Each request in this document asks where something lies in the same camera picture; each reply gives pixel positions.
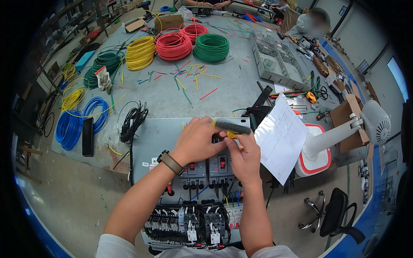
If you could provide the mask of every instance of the smartphone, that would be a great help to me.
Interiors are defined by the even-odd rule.
[[[93,156],[93,117],[83,120],[82,154]]]

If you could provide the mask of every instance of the office chair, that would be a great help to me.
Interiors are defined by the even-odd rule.
[[[330,203],[326,205],[324,212],[324,192],[320,191],[318,192],[318,195],[323,197],[323,204],[321,205],[321,209],[318,209],[317,205],[313,201],[310,201],[309,198],[304,199],[304,203],[310,205],[316,210],[316,218],[307,225],[298,224],[298,227],[300,229],[310,228],[316,222],[316,220],[318,220],[317,227],[311,229],[311,232],[315,233],[320,227],[321,218],[324,217],[323,223],[320,228],[321,237],[326,237],[328,235],[333,237],[335,235],[345,233],[354,238],[357,244],[362,243],[366,237],[360,230],[356,229],[355,227],[352,227],[354,219],[356,217],[357,204],[352,203],[349,206],[347,206],[349,201],[349,197],[347,196],[347,194],[345,194],[339,188],[334,188],[333,193],[331,194]],[[351,216],[347,225],[343,227],[341,225],[343,223],[344,215],[346,211],[349,210],[351,207],[354,207],[353,215]]]

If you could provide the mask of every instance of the left hand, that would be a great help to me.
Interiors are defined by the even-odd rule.
[[[225,6],[226,6],[226,5],[225,5],[224,3],[214,4],[214,7],[217,8],[217,9],[222,9],[222,8],[224,8]]]
[[[183,129],[171,151],[173,157],[181,166],[188,163],[210,158],[227,147],[225,141],[211,143],[214,133],[221,130],[212,128],[212,119],[205,116],[202,119],[194,117]]]

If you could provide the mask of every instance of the floor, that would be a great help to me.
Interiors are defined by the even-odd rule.
[[[170,0],[158,0],[154,9],[168,4]],[[65,60],[70,50],[63,48],[57,53],[56,59]],[[60,113],[57,106],[55,104],[52,109],[55,114]],[[34,148],[43,151],[43,155],[33,155],[29,160],[31,175],[40,179],[42,184],[37,185],[20,174],[17,177],[25,182],[22,187],[26,198],[56,240],[74,257],[94,257],[105,222],[130,185],[125,182],[125,174],[96,168],[51,151],[56,122],[51,136],[35,140]],[[323,190],[328,203],[332,190],[338,187],[344,192],[349,191],[349,202],[356,202],[361,207],[363,195],[357,166],[357,163],[353,163],[298,179],[295,188],[290,189],[288,194],[283,193],[283,187],[275,189],[268,206],[274,242],[288,245],[299,257],[319,256],[326,249],[328,238],[298,228],[299,223],[307,223],[314,216],[314,210],[305,205],[303,199],[309,197],[315,201],[318,192]],[[271,175],[262,172],[261,176],[267,199],[271,189],[265,182],[270,180]],[[333,237],[330,244],[338,238]],[[135,246],[140,257],[152,257],[140,235],[136,238]]]

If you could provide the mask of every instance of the person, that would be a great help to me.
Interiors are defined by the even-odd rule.
[[[306,14],[298,16],[297,23],[285,34],[297,40],[305,36],[307,39],[314,39],[316,47],[320,47],[318,39],[323,37],[330,28],[330,16],[319,7],[310,9]]]
[[[225,6],[229,6],[231,4],[231,0],[186,0],[187,6],[207,6],[207,7],[215,7],[217,9],[222,9]]]
[[[254,134],[251,132],[249,135],[235,137],[244,147],[241,152],[237,143],[228,138],[225,132],[212,127],[212,122],[208,116],[202,119],[193,118],[180,134],[169,156],[183,167],[191,162],[205,160],[228,147],[233,172],[241,181],[245,194],[240,221],[240,236],[245,251],[233,246],[219,251],[182,247],[164,250],[157,257],[297,258],[287,246],[273,246],[273,233],[259,174],[260,147],[255,142]],[[214,133],[219,133],[224,140],[212,144],[211,137]],[[135,238],[155,209],[166,186],[175,176],[176,174],[161,162],[125,193],[106,222],[96,258],[137,257]]]
[[[284,19],[285,11],[290,6],[287,4],[287,0],[280,0],[278,4],[271,4],[270,9],[272,9],[275,13],[275,18]]]

